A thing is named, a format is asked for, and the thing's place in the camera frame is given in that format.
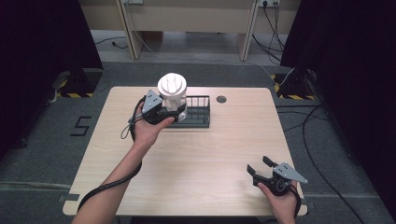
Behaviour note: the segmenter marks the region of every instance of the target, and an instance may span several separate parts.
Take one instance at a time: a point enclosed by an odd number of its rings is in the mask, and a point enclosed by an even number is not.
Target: desk leg
[[[237,44],[239,48],[239,59],[244,62],[248,57],[248,49],[250,46],[250,39],[253,34],[254,25],[256,22],[257,11],[259,9],[259,1],[252,0],[250,17],[247,25],[247,32],[237,35]]]
[[[131,58],[132,60],[137,60],[143,46],[143,43],[139,38],[139,36],[142,37],[142,32],[134,31],[134,25],[128,17],[128,13],[126,11],[125,5],[122,3],[122,0],[117,0],[117,6],[119,8],[120,19],[125,32],[128,48],[131,53]]]

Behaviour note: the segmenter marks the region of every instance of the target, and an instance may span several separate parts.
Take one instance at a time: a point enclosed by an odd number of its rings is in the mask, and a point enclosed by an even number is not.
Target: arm
[[[143,103],[137,109],[137,113],[141,112],[142,106]],[[134,129],[134,144],[102,185],[122,179],[133,172],[154,145],[160,131],[173,121],[174,119],[170,118],[157,125],[151,125],[143,119],[139,120]],[[72,223],[111,223],[129,182],[106,189],[91,197],[78,211]]]
[[[297,187],[297,182],[291,181],[291,184]],[[295,224],[294,212],[297,200],[291,192],[288,192],[282,197],[276,197],[263,183],[259,183],[257,187],[268,198],[271,209],[279,224]]]

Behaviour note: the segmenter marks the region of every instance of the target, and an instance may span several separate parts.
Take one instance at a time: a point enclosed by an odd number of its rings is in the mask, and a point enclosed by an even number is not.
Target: wrist strap
[[[84,205],[84,203],[87,202],[92,196],[94,196],[94,195],[96,195],[96,194],[102,192],[102,191],[105,190],[105,189],[111,189],[111,188],[113,188],[113,187],[116,187],[116,186],[118,186],[118,185],[120,185],[120,184],[123,184],[123,183],[127,182],[128,180],[132,179],[134,176],[136,176],[136,175],[139,173],[139,171],[140,171],[141,168],[142,168],[142,161],[139,163],[139,165],[137,165],[136,169],[134,169],[134,171],[133,171],[130,175],[125,176],[123,179],[116,180],[116,181],[114,181],[114,182],[111,182],[111,183],[108,183],[108,184],[99,186],[98,188],[91,190],[88,194],[86,194],[86,195],[84,196],[84,198],[83,198],[83,199],[81,200],[81,202],[79,203],[78,210],[79,210],[79,209],[82,207],[82,205]]]
[[[291,186],[290,192],[294,194],[294,196],[296,197],[296,200],[297,200],[296,209],[294,211],[294,218],[297,218],[297,214],[298,214],[298,212],[300,211],[300,208],[301,208],[301,197],[298,194],[297,189],[293,185],[290,185],[290,186]]]

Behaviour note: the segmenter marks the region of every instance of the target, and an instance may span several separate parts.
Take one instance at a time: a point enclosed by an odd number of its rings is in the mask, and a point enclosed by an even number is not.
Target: gray carpet
[[[0,223],[69,223],[63,214],[67,194],[111,87],[156,86],[169,72],[181,74],[189,86],[263,87],[272,91],[296,169],[309,180],[302,185],[309,214],[297,223],[359,223],[346,204],[324,182],[304,148],[302,126],[321,101],[284,100],[271,79],[255,65],[176,63],[104,63],[105,71],[92,98],[58,98],[42,112],[27,138],[28,146],[9,151],[0,162]],[[289,69],[269,66],[270,74]],[[325,108],[305,125],[305,138],[317,167],[354,207],[365,223],[394,223],[363,170],[347,155]],[[90,126],[85,136],[75,125]],[[259,217],[264,221],[269,217]],[[122,217],[121,223],[129,223]]]

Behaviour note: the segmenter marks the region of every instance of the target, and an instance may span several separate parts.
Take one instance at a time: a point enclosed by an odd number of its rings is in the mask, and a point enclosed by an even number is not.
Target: black stand
[[[187,96],[187,117],[169,125],[169,128],[209,128],[210,97],[208,95]]]
[[[296,71],[296,69],[288,77],[287,74],[275,74],[274,82],[277,84],[276,95],[279,98],[295,100],[314,99],[313,93],[306,83],[305,74]]]
[[[82,68],[70,71],[70,75],[58,90],[58,96],[73,98],[92,97],[101,76],[102,71],[88,72]]]

